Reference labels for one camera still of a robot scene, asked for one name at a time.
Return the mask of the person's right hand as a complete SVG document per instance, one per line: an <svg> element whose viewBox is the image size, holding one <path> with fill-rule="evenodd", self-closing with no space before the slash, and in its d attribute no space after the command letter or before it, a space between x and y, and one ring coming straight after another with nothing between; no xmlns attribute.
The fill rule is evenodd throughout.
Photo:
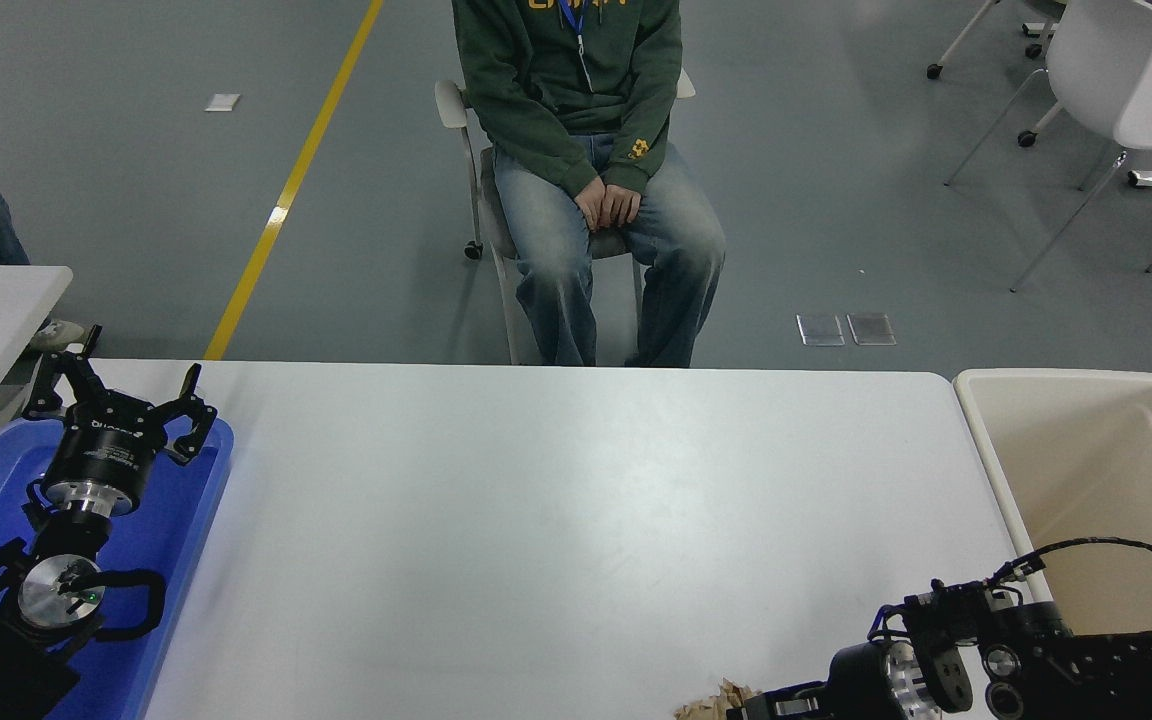
<svg viewBox="0 0 1152 720"><path fill-rule="evenodd" d="M607 188L600 177L594 177L573 196L576 209L579 209L582 222L585 223L590 233L602 232L611 222L609 210L605 206L605 196L607 196Z"/></svg>

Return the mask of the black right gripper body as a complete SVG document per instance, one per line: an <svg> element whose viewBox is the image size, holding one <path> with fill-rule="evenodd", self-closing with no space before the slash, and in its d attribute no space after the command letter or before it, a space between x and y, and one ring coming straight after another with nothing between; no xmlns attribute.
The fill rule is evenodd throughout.
<svg viewBox="0 0 1152 720"><path fill-rule="evenodd" d="M832 657L824 710L832 719L901 719L890 684L890 642L867 642Z"/></svg>

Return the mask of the person's left hand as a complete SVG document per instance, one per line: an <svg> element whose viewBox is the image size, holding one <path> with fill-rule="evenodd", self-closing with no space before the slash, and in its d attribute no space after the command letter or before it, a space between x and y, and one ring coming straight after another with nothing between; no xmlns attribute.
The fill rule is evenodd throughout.
<svg viewBox="0 0 1152 720"><path fill-rule="evenodd" d="M605 185L602 196L604 227L622 227L635 222L641 211L643 195L620 184Z"/></svg>

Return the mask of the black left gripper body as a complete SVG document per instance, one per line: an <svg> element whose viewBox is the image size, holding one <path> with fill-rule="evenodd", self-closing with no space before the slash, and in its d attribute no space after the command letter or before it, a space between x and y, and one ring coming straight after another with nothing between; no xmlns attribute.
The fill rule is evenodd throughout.
<svg viewBox="0 0 1152 720"><path fill-rule="evenodd" d="M157 452L166 445L160 423L147 414L106 414L71 407L65 434L44 473L46 497L60 498L73 486L115 488L119 497L141 498Z"/></svg>

